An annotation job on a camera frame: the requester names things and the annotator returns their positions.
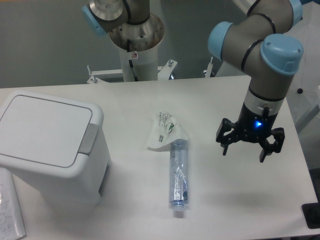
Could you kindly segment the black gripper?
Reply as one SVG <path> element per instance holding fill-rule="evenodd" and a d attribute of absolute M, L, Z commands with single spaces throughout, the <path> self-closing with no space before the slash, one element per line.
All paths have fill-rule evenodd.
<path fill-rule="evenodd" d="M 229 145 L 238 141 L 259 143 L 262 147 L 259 155 L 260 163 L 264 162 L 266 156 L 280 153 L 285 140 L 285 131 L 282 127 L 272 129 L 277 116 L 276 113 L 263 118 L 243 103 L 237 122 L 223 118 L 218 127 L 215 140 L 223 148 L 222 155 L 227 154 Z M 268 141 L 270 136 L 274 139 L 273 143 Z"/>

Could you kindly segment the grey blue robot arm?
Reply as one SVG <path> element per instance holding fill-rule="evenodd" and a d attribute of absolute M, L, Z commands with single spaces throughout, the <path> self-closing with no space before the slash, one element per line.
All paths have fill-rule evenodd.
<path fill-rule="evenodd" d="M 165 31 L 149 1 L 91 0 L 82 13 L 97 35 L 108 34 L 118 48 L 126 82 L 160 79 L 158 46 Z M 261 162 L 282 150 L 284 129 L 273 124 L 303 56 L 301 42 L 287 35 L 302 15 L 298 0 L 257 0 L 246 20 L 220 22 L 211 31 L 209 52 L 250 76 L 238 120 L 224 118 L 216 133 L 224 150 L 238 141 L 258 143 Z"/>

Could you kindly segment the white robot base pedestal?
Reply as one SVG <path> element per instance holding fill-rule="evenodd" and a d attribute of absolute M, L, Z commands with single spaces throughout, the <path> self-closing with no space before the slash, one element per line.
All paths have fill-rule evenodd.
<path fill-rule="evenodd" d="M 127 51 L 126 49 L 117 46 L 116 48 L 119 52 L 121 68 L 125 74 L 124 80 L 129 79 L 126 72 L 129 70 L 129 67 L 131 67 L 137 72 L 139 78 L 138 82 L 157 81 L 159 45 L 160 44 L 157 44 L 154 47 L 143 51 Z"/>

